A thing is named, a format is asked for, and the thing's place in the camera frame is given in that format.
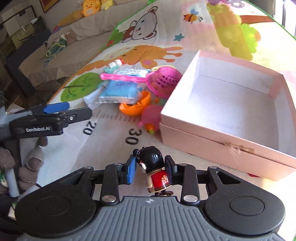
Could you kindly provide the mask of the pink plastic sieve scoop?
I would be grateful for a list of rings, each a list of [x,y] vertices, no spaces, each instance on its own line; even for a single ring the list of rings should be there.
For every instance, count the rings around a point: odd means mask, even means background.
[[[175,68],[163,66],[156,71],[123,68],[112,74],[102,73],[100,74],[100,78],[102,80],[144,83],[156,96],[169,98],[178,82],[181,80],[182,74]]]

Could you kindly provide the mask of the blue tissue pack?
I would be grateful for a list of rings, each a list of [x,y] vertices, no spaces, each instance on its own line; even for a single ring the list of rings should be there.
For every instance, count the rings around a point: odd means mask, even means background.
[[[141,97],[135,82],[109,80],[98,101],[99,103],[136,104]]]

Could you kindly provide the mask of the pink round toy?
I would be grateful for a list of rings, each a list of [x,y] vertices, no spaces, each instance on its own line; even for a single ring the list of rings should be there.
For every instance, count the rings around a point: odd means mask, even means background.
[[[149,105],[146,107],[142,112],[137,126],[145,128],[148,133],[158,132],[162,109],[162,105]]]

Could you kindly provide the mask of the beige sofa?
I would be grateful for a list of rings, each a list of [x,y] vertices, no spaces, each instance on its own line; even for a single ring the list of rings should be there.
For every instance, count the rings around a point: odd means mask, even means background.
[[[113,30],[119,23],[130,18],[147,5],[147,1],[122,1],[108,10],[84,17],[58,32],[47,40],[51,44],[61,35],[72,31],[76,41],[58,53],[49,64],[45,63],[46,47],[41,45],[18,67],[20,72],[38,88],[45,82],[71,77],[107,45]]]

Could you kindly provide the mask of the green knitted cloth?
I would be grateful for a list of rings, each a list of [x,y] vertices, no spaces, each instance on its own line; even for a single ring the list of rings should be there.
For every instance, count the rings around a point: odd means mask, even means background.
[[[67,45],[68,42],[65,38],[60,37],[56,39],[45,53],[45,64],[49,64],[59,52],[61,52],[67,47]]]

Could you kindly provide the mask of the orange plastic toy cup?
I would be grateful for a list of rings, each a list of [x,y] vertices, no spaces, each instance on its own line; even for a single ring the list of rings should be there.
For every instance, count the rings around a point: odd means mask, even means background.
[[[119,105],[119,110],[128,116],[141,116],[144,109],[151,104],[151,93],[149,91],[142,91],[141,98],[137,101],[136,104],[125,104],[121,103]]]

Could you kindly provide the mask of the small white bottle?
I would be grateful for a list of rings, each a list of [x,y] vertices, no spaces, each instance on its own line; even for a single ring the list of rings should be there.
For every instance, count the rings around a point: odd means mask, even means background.
[[[108,74],[114,73],[115,70],[119,69],[124,62],[121,59],[116,59],[113,62],[109,63],[105,68],[104,72]]]

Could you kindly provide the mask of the pink cardboard box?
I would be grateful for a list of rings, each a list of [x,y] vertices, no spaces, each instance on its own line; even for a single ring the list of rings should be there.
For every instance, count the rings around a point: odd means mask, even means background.
[[[161,112],[165,145],[278,181],[295,171],[295,98],[285,77],[198,51]]]

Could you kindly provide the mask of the yellow duck plush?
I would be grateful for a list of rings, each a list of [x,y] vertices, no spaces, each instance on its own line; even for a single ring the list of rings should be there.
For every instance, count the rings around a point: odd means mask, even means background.
[[[81,14],[84,17],[93,15],[101,11],[101,3],[99,0],[85,0],[82,4]]]

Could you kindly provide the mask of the colourful cartoon play mat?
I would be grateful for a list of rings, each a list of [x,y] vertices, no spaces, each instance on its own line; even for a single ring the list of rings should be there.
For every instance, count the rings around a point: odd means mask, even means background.
[[[83,98],[101,82],[104,67],[116,59],[123,60],[125,68],[173,66],[183,76],[198,51],[236,57],[276,71],[285,77],[295,98],[295,38],[257,7],[245,1],[236,6],[153,1],[117,25],[107,45],[70,78],[53,102],[83,107]],[[274,181],[209,161],[165,145],[160,129],[148,133],[137,126],[139,121],[139,117],[123,114],[118,104],[99,105],[89,121],[48,138],[37,183],[47,185],[84,166],[103,168],[125,162],[133,149],[150,145],[176,163],[199,169],[218,166],[267,190],[276,187],[277,194],[295,174]]]

